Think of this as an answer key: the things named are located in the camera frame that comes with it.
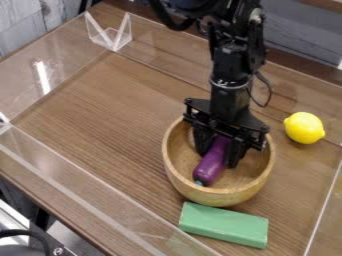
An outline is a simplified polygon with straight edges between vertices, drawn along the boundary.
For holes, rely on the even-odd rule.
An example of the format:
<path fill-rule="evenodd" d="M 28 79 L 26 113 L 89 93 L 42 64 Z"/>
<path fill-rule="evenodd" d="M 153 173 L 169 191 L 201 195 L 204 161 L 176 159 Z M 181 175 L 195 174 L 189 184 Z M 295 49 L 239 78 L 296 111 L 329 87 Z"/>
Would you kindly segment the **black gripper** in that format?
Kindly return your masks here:
<path fill-rule="evenodd" d="M 268 126 L 252 115 L 252 80 L 209 80 L 208 99 L 187 98 L 183 119 L 192 126 L 195 149 L 204 156 L 215 136 L 229 139 L 225 149 L 224 165 L 236 167 L 243 151 L 261 150 L 265 145 Z"/>

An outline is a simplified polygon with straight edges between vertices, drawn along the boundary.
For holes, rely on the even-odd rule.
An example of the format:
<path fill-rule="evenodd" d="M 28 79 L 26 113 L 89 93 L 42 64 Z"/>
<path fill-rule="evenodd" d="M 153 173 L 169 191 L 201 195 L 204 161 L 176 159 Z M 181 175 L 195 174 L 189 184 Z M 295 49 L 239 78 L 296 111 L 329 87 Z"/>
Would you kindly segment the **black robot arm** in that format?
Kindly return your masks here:
<path fill-rule="evenodd" d="M 265 146 L 268 126 L 249 112 L 252 83 L 265 64 L 264 13 L 260 0 L 148 0 L 154 15 L 173 31 L 195 27 L 207 36 L 212 71 L 211 95 L 184 100 L 184 120 L 193 129 L 195 148 L 208 152 L 213 137 L 229 145 L 223 164 L 233 168 L 248 149 Z"/>

